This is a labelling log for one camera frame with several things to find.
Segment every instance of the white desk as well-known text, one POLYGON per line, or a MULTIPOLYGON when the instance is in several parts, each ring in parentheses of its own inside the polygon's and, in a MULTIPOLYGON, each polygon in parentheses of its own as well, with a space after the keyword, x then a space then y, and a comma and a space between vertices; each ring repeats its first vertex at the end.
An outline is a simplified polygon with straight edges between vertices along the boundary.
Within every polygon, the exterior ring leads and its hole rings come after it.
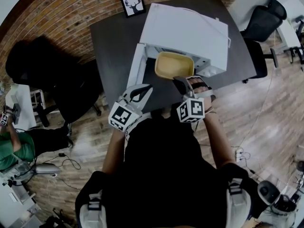
POLYGON ((17 88, 10 89, 5 96, 5 103, 9 107, 13 107, 14 103, 11 99, 11 96, 15 95, 16 99, 21 108, 19 122, 17 125, 14 125, 15 128, 20 128, 23 130, 28 130, 32 127, 35 127, 36 120, 33 111, 32 101, 30 98, 30 91, 28 85, 18 85, 17 88))
POLYGON ((282 43, 274 47, 276 53, 280 54, 289 48, 301 47, 295 30, 288 20, 283 20, 282 25, 277 29, 277 31, 282 39, 282 43))

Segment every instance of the black pants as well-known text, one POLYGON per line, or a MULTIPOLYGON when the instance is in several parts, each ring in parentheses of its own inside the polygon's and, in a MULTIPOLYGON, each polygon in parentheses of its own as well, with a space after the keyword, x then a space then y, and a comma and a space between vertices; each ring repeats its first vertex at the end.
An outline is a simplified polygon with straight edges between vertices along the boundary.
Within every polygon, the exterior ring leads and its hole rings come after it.
POLYGON ((57 151, 68 147, 66 127, 54 130, 34 129, 26 131, 26 133, 33 139, 36 157, 44 152, 57 151))

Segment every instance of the person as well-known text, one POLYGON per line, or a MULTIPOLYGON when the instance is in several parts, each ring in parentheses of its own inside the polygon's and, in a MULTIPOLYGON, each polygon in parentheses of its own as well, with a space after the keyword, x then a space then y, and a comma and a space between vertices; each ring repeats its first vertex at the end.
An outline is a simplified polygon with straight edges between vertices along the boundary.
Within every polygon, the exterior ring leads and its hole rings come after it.
POLYGON ((13 126, 12 118, 0 131, 0 171, 17 163, 17 157, 23 161, 32 162, 44 152, 52 152, 73 146, 67 135, 71 133, 71 125, 47 130, 34 129, 18 133, 13 126))
MULTIPOLYGON (((202 82, 197 78, 188 81, 202 82)), ((199 87, 194 92, 206 90, 199 87)), ((102 172, 93 173, 76 199, 80 227, 90 227, 84 222, 89 217, 84 207, 90 202, 89 194, 100 190, 101 214, 106 216, 106 226, 100 227, 237 227, 226 226, 230 219, 228 184, 249 178, 247 171, 235 164, 215 111, 206 114, 204 124, 216 168, 202 158, 191 124, 179 122, 176 107, 172 106, 168 119, 154 116, 138 123, 125 153, 125 134, 114 129, 102 172)), ((211 98, 204 98, 205 110, 211 107, 211 98)))

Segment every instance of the yellow container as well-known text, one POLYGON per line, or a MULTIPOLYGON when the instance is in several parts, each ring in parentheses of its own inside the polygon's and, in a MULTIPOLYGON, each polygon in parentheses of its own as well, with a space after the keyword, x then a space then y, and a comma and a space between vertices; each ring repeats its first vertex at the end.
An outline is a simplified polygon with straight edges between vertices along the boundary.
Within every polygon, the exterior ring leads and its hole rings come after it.
POLYGON ((161 52, 155 62, 155 73, 158 77, 173 79, 173 77, 190 77, 194 74, 192 58, 173 52, 161 52))

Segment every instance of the deer picture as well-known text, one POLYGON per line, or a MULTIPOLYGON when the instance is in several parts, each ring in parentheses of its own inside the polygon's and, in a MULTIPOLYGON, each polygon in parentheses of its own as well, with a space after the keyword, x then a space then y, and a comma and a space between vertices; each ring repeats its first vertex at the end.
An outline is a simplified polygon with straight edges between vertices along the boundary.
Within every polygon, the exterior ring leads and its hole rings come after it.
POLYGON ((133 12, 137 13, 138 10, 137 10, 136 6, 141 3, 141 0, 137 0, 137 3, 134 3, 134 5, 132 5, 132 4, 130 5, 129 2, 128 2, 128 0, 125 0, 124 3, 126 5, 126 7, 129 7, 131 9, 133 9, 133 12))

